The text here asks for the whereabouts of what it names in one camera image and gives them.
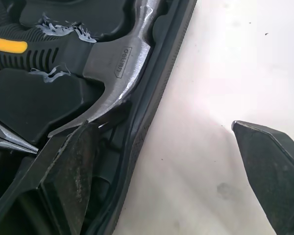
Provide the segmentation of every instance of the hammer head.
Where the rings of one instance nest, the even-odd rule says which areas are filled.
[[[115,41],[94,44],[83,76],[103,82],[104,93],[86,112],[52,131],[49,136],[81,125],[85,120],[93,121],[120,105],[137,84],[149,51],[150,45],[132,34]]]

